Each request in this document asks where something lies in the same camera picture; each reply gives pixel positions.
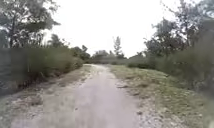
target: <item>green shrub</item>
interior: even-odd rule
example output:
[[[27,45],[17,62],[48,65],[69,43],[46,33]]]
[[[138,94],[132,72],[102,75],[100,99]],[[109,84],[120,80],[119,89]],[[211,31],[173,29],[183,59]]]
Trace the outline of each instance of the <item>green shrub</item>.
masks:
[[[214,47],[199,44],[194,48],[157,59],[157,69],[187,81],[188,88],[201,89],[214,77]]]
[[[20,86],[25,87],[37,80],[59,76],[83,65],[72,56],[67,47],[30,46],[10,50],[12,75]]]

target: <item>vegetation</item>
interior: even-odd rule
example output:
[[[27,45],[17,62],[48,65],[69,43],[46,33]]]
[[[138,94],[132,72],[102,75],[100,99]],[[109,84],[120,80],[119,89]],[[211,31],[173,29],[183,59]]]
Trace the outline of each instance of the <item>vegetation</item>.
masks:
[[[214,119],[214,104],[203,95],[178,88],[184,83],[156,70],[110,66],[111,71],[127,82],[128,91],[143,101],[155,104],[163,117],[178,116],[191,128],[206,128]]]
[[[214,92],[213,5],[213,0],[199,3],[180,0],[178,11],[174,11],[163,4],[175,20],[163,18],[154,26],[156,32],[152,38],[145,41],[147,50],[124,60],[123,64],[163,71],[185,81],[188,89]]]
[[[0,95],[3,86],[25,88],[77,69],[90,58],[85,46],[68,48],[56,34],[43,41],[43,30],[59,25],[52,18],[57,9],[52,0],[0,0]]]

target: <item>dry grass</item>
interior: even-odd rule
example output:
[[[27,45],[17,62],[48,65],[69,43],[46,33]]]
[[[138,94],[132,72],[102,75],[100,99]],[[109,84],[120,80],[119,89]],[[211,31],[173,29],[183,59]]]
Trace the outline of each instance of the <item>dry grass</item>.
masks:
[[[180,88],[181,82],[165,73],[125,66],[110,68],[128,83],[132,95],[154,97],[158,107],[166,107],[165,116],[177,115],[190,128],[206,128],[214,119],[214,104],[206,96]]]

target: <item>foliage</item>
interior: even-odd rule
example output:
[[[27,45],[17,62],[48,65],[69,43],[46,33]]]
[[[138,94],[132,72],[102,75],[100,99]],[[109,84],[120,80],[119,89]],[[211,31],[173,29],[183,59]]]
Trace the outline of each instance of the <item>foliage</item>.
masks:
[[[0,29],[9,47],[41,44],[41,30],[58,24],[51,16],[56,9],[52,0],[0,0]]]
[[[59,36],[56,34],[52,34],[51,40],[49,40],[48,43],[53,47],[61,47],[64,45],[63,42],[60,40]]]
[[[88,60],[90,59],[90,54],[87,53],[87,47],[84,45],[82,46],[82,49],[79,47],[71,48],[71,52],[74,57],[80,58],[85,62],[88,62]]]
[[[20,86],[59,76],[82,66],[83,61],[72,56],[67,47],[38,47],[10,49],[12,75]]]
[[[114,52],[117,58],[124,59],[124,54],[121,50],[121,39],[119,36],[116,37],[116,40],[114,42]]]

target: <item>ground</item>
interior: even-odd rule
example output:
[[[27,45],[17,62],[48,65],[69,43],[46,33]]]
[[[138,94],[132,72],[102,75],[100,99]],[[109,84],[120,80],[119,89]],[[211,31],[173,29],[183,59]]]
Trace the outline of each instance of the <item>ground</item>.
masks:
[[[206,128],[214,123],[214,100],[182,88],[184,83],[176,78],[155,70],[125,66],[110,68],[119,79],[128,83],[126,88],[130,94],[141,99],[140,106],[144,111],[155,108],[145,111],[147,115],[160,117],[154,124],[160,121],[165,125],[168,120],[173,120],[189,128]]]
[[[29,89],[0,99],[0,128],[201,126],[200,123],[190,121],[205,117],[196,110],[202,108],[199,106],[205,106],[204,100],[194,102],[201,103],[197,108],[191,106],[190,109],[195,110],[186,110],[192,103],[185,103],[178,97],[172,100],[170,96],[175,95],[172,95],[171,88],[160,87],[173,82],[176,81],[166,74],[151,70],[86,65],[80,70],[35,87],[42,87],[39,91]],[[184,98],[191,93],[194,94],[182,94],[178,90],[175,93],[178,93],[176,96],[185,96]],[[181,105],[182,110],[175,109],[178,107],[176,105]],[[181,114],[182,111],[196,114],[189,113],[189,116],[187,113]]]

